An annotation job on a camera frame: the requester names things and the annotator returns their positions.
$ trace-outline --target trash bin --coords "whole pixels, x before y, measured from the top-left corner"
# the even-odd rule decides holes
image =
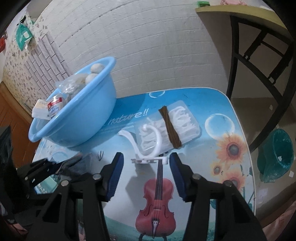
[[[272,131],[258,148],[257,166],[262,182],[275,182],[283,176],[294,161],[292,141],[283,129]]]

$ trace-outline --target red violin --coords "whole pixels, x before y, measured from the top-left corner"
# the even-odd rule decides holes
[[[140,210],[136,219],[136,229],[141,233],[139,240],[144,235],[163,237],[171,235],[176,229],[174,213],[168,209],[168,202],[172,199],[174,186],[172,182],[163,178],[162,161],[158,161],[157,178],[148,180],[144,185],[144,198],[147,204]]]

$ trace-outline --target yellow tabletop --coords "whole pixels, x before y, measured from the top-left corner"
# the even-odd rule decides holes
[[[281,19],[277,16],[277,14],[264,8],[245,5],[216,5],[196,8],[195,11],[197,14],[200,12],[221,12],[244,18],[249,21],[266,26],[292,39],[287,28],[285,27]]]

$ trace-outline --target sunflower center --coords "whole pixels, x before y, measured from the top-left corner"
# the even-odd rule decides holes
[[[229,146],[228,151],[231,155],[237,156],[239,154],[239,147],[235,144]]]
[[[219,166],[214,167],[214,174],[219,174],[221,171],[221,168]]]
[[[232,181],[232,183],[235,185],[235,187],[237,188],[237,185],[238,185],[238,182],[237,182],[237,180],[235,180],[235,179],[232,179],[231,181]]]

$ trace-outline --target table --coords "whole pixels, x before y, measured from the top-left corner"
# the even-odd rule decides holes
[[[283,95],[281,95],[274,86],[278,77],[289,65],[289,62],[293,57],[294,42],[285,25],[273,11],[244,5],[218,5],[197,8],[196,12],[223,12],[230,15],[232,29],[232,56],[229,82],[226,93],[227,97],[230,99],[232,95],[235,76],[237,72],[237,63],[239,60],[256,75],[256,77],[265,85],[265,87],[269,90],[269,92],[278,103],[277,108],[275,109],[274,113],[272,114],[271,118],[269,119],[263,130],[249,145],[250,152],[252,153],[276,127],[276,125],[286,112],[287,108],[289,107],[292,98],[296,92],[296,80],[293,78],[292,74],[295,71],[294,68],[291,69],[290,78],[288,80]],[[257,38],[243,55],[239,53],[239,23],[246,24],[261,30]],[[271,34],[286,43],[288,45],[286,52],[281,53],[270,44],[264,42],[264,38],[267,34]],[[266,77],[255,65],[253,65],[249,61],[251,55],[261,44],[267,46],[282,57],[278,65],[274,68],[274,70],[270,73],[268,77]]]
[[[111,236],[118,241],[151,240],[152,237],[146,235],[140,237],[135,222],[139,211],[147,203],[143,198],[143,187],[148,180],[155,179],[158,165],[133,164],[131,159],[135,158],[135,152],[132,145],[117,133],[121,129],[135,133],[136,122],[158,112],[162,106],[177,101],[182,101],[196,118],[201,135],[171,152],[177,152],[184,164],[207,180],[232,180],[255,212],[253,167],[244,133],[226,95],[210,88],[181,88],[118,99],[109,120],[90,140],[69,149],[42,139],[33,161],[53,158],[60,162],[78,151],[91,152],[96,156],[91,170],[100,172],[104,165],[112,161],[116,152],[122,152],[124,166],[115,196],[104,206],[107,227]],[[182,240],[190,203],[184,203],[179,197],[169,165],[163,165],[163,178],[167,178],[174,187],[168,209],[174,213],[176,228],[171,235],[156,237],[155,240]],[[56,182],[49,177],[39,185],[38,190],[45,193],[53,192],[55,188]],[[215,201],[211,200],[209,240],[214,237],[214,208]]]

